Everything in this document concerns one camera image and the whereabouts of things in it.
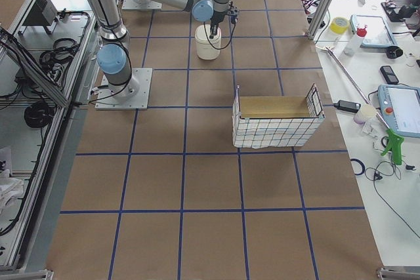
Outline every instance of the red cap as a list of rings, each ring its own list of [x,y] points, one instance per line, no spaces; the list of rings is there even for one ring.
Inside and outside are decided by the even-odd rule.
[[[365,37],[366,36],[366,34],[368,34],[368,31],[366,31],[366,27],[367,26],[365,26],[364,28],[357,28],[357,32],[356,32],[356,34],[358,35],[358,36],[360,36],[360,37]]]

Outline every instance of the blue ring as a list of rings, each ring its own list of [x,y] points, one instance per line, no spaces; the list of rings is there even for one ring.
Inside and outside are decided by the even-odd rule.
[[[363,162],[361,162],[361,160],[359,160],[359,159],[350,159],[350,161],[352,161],[352,162],[357,162],[357,163],[359,163],[359,165],[362,167],[362,170],[360,171],[360,173],[354,173],[354,175],[358,176],[358,175],[362,175],[362,174],[364,174],[364,173],[365,173],[365,171],[366,171],[366,167],[365,167],[365,165],[363,164]]]

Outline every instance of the table surface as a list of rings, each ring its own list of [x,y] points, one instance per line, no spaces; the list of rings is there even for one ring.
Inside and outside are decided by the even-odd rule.
[[[366,0],[365,5],[361,6],[358,0],[332,0],[329,13],[331,19],[336,16],[349,19],[351,14],[386,17],[380,6],[381,1],[384,0]],[[392,23],[389,20],[387,22],[393,32],[408,30],[404,23]],[[365,94],[377,90],[381,84],[386,84],[379,72],[379,68],[384,65],[392,66],[401,83],[414,87],[420,86],[420,68],[415,63],[415,59],[420,59],[420,43],[415,41],[410,34],[395,35],[398,46],[404,51],[404,55],[396,60],[389,60],[383,52],[372,52],[366,49],[360,49],[353,57],[342,54],[351,36],[349,30],[341,36],[326,30],[321,34],[317,47],[334,47],[335,54]],[[334,102],[349,100],[363,104],[362,97],[332,58],[320,49],[318,49],[318,56],[332,100]],[[384,160],[380,156],[380,152],[373,149],[373,147],[381,148],[378,139],[363,133],[362,126],[357,125],[352,120],[353,114],[337,111],[337,117],[350,158],[363,161],[366,167],[376,167],[380,161]],[[378,120],[375,119],[373,126],[379,132],[379,139],[385,135],[385,128],[379,124]],[[420,169],[419,152],[420,139],[406,138],[402,144],[403,160]],[[357,163],[353,164],[353,168],[355,172],[360,172],[360,166]],[[401,180],[395,176],[386,177],[376,182],[377,190],[396,212],[417,233],[420,233],[420,216],[418,216],[418,206],[420,205],[419,171],[406,171],[404,165],[400,167],[400,170],[402,173]],[[375,192],[373,182],[361,175],[358,176],[358,185],[384,265],[420,266],[420,239],[380,199]]]

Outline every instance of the yellow tape roll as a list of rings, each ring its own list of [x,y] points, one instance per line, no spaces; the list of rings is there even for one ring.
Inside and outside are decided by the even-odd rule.
[[[350,23],[348,22],[346,18],[342,18],[338,16],[333,19],[329,28],[334,33],[343,34],[349,26],[350,26]]]

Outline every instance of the bottle with red cap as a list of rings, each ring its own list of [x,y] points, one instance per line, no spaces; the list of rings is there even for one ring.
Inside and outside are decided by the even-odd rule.
[[[366,34],[368,32],[366,31],[366,26],[364,28],[357,27],[356,34],[353,35],[351,40],[347,43],[346,47],[344,48],[344,53],[347,56],[353,56],[354,53],[358,50],[360,45],[362,44]]]

